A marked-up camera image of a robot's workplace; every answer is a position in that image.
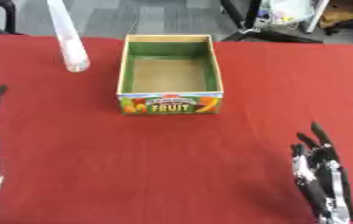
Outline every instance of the robot finger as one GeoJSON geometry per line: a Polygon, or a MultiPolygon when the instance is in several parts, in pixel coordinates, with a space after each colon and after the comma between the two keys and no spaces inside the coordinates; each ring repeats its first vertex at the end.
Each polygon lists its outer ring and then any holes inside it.
{"type": "Polygon", "coordinates": [[[320,145],[316,143],[312,138],[304,135],[303,133],[297,133],[297,137],[299,138],[299,140],[301,140],[301,142],[306,144],[311,150],[314,148],[320,147],[320,145]]]}
{"type": "Polygon", "coordinates": [[[321,142],[321,146],[324,146],[325,144],[333,145],[328,138],[328,135],[326,135],[326,133],[317,122],[312,122],[311,130],[318,137],[319,141],[321,142]]]}

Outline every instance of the table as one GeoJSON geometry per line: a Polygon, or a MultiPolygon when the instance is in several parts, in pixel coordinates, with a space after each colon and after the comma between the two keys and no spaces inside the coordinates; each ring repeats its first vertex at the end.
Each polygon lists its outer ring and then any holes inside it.
{"type": "Polygon", "coordinates": [[[318,121],[353,189],[353,45],[215,43],[219,115],[120,115],[123,42],[0,36],[0,224],[311,223],[289,144],[318,121]]]}

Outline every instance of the printed fruit graphic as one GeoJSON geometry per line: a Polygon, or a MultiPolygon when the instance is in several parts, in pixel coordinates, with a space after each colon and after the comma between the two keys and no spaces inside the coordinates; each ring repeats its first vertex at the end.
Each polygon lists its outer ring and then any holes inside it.
{"type": "Polygon", "coordinates": [[[127,105],[134,105],[134,103],[132,102],[132,99],[124,97],[122,99],[122,106],[127,106],[127,105]]]}
{"type": "Polygon", "coordinates": [[[218,98],[214,98],[214,97],[202,97],[202,98],[201,98],[200,103],[203,104],[204,107],[195,110],[195,112],[196,113],[212,112],[213,111],[212,109],[218,103],[218,98]]]}
{"type": "Polygon", "coordinates": [[[134,105],[145,104],[145,98],[134,98],[134,105]]]}
{"type": "Polygon", "coordinates": [[[146,113],[146,105],[144,105],[143,103],[138,104],[135,108],[140,113],[146,113]]]}
{"type": "Polygon", "coordinates": [[[128,113],[128,114],[132,114],[132,113],[136,113],[137,110],[134,108],[133,105],[124,105],[124,112],[128,113]]]}
{"type": "Polygon", "coordinates": [[[202,105],[209,105],[213,101],[213,97],[203,96],[201,97],[199,103],[202,105]]]}

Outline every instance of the chair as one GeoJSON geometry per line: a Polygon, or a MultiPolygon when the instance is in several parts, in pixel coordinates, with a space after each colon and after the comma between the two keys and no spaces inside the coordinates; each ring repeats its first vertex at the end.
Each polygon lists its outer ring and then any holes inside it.
{"type": "Polygon", "coordinates": [[[241,41],[246,38],[262,39],[270,42],[322,43],[320,40],[291,36],[288,34],[260,29],[255,26],[266,15],[259,10],[262,0],[249,0],[250,7],[244,18],[231,0],[221,0],[222,12],[227,12],[237,31],[223,41],[241,41]]]}
{"type": "Polygon", "coordinates": [[[6,11],[6,26],[4,30],[16,34],[16,7],[11,0],[0,0],[0,7],[6,11]]]}

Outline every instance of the fruit box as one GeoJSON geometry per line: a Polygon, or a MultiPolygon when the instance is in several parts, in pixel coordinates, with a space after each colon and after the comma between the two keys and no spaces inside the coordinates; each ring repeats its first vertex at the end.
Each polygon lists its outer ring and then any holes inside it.
{"type": "Polygon", "coordinates": [[[222,80],[209,35],[128,35],[117,97],[125,114],[218,113],[222,80]]]}

